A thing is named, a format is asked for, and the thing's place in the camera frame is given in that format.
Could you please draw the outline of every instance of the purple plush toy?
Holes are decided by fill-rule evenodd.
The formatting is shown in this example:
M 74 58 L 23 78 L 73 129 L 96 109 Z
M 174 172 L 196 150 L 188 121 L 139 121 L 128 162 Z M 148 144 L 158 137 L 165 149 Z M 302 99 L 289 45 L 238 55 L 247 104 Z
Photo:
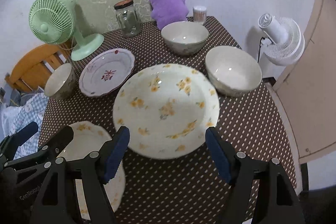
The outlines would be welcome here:
M 151 17 L 156 20 L 157 27 L 162 30 L 164 26 L 176 22 L 186 21 L 188 8 L 185 0 L 149 0 L 153 11 Z

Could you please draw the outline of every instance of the green fan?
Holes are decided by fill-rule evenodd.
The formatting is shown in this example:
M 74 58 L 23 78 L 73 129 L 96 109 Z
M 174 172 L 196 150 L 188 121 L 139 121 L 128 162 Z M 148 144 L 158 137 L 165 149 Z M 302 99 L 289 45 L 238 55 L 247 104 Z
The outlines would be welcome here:
M 45 43 L 61 44 L 72 35 L 77 45 L 73 48 L 71 59 L 81 60 L 104 41 L 98 33 L 83 37 L 76 27 L 74 0 L 36 0 L 29 12 L 29 25 L 34 35 Z

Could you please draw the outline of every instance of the wooden chair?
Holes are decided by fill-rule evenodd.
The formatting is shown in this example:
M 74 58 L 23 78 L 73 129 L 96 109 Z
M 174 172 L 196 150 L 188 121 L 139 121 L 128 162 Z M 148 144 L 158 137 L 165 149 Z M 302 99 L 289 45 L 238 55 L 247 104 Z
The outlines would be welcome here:
M 57 69 L 63 61 L 57 55 L 60 52 L 65 58 L 70 55 L 70 50 L 64 50 L 58 45 L 43 44 L 28 52 L 15 65 L 11 75 L 6 76 L 6 82 L 14 89 L 21 92 L 31 92 L 38 86 L 44 88 L 51 72 L 43 61 L 53 69 Z

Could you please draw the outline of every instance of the fan base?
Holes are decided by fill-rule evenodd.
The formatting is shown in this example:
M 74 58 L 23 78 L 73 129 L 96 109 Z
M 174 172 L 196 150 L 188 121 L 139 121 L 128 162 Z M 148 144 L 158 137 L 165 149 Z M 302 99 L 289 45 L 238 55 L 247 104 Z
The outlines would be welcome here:
M 71 59 L 73 61 L 82 60 L 95 52 L 104 41 L 102 34 L 91 34 L 84 38 L 84 41 L 77 44 L 71 53 Z

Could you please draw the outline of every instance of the floral plate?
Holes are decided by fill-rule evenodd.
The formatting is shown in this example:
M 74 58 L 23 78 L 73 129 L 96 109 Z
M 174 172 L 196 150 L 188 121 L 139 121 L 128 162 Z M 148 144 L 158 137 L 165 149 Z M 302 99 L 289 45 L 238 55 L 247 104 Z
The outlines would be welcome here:
M 156 65 L 133 75 L 113 105 L 115 129 L 127 126 L 128 146 L 154 159 L 177 158 L 200 147 L 218 116 L 215 88 L 199 71 L 178 64 Z
M 115 48 L 93 58 L 82 71 L 79 88 L 88 97 L 106 95 L 122 85 L 134 68 L 134 55 Z
M 82 159 L 92 151 L 99 151 L 106 141 L 111 140 L 110 135 L 104 128 L 94 125 L 91 122 L 76 122 L 70 126 L 73 129 L 73 140 L 58 155 L 58 157 L 64 157 L 67 161 Z M 104 185 L 105 192 L 114 212 L 121 203 L 125 184 L 125 172 L 122 163 L 120 163 L 115 177 Z M 76 180 L 76 190 L 82 218 L 90 220 L 82 180 Z

